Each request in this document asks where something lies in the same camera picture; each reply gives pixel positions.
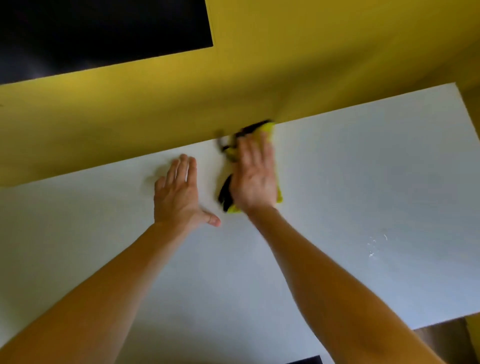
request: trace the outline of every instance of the yellow ceiling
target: yellow ceiling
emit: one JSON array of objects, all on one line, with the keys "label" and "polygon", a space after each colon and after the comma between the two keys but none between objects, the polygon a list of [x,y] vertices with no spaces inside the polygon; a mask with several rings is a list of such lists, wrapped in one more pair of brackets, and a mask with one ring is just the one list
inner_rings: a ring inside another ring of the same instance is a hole
[{"label": "yellow ceiling", "polygon": [[0,86],[0,185],[456,81],[480,122],[478,0],[207,0],[214,47]]}]

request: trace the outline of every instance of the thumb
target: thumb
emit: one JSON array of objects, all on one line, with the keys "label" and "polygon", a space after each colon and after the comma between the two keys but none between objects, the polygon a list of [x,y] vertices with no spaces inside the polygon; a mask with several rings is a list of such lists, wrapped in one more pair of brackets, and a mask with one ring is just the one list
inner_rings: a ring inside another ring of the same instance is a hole
[{"label": "thumb", "polygon": [[216,228],[218,228],[221,225],[222,222],[220,221],[217,215],[214,215],[207,211],[202,211],[202,213],[203,213],[204,221],[207,224],[215,226]]}]

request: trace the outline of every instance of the white panel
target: white panel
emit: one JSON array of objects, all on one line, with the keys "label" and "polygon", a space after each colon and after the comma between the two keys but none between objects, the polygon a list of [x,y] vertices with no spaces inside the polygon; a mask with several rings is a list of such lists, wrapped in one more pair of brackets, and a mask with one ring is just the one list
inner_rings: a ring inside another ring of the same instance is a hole
[{"label": "white panel", "polygon": [[[455,85],[284,123],[275,144],[282,213],[410,327],[480,310],[480,144]],[[214,141],[0,191],[2,342],[146,229],[154,175],[180,153],[197,157],[201,202],[221,214]],[[223,215],[162,271],[119,362],[323,352],[261,236]]]}]

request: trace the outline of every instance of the dark opening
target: dark opening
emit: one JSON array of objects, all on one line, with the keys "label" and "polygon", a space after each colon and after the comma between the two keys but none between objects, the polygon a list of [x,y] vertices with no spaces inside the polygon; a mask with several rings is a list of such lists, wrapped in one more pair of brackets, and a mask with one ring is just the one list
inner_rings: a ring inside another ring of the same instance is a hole
[{"label": "dark opening", "polygon": [[6,0],[0,84],[212,46],[204,0]]}]

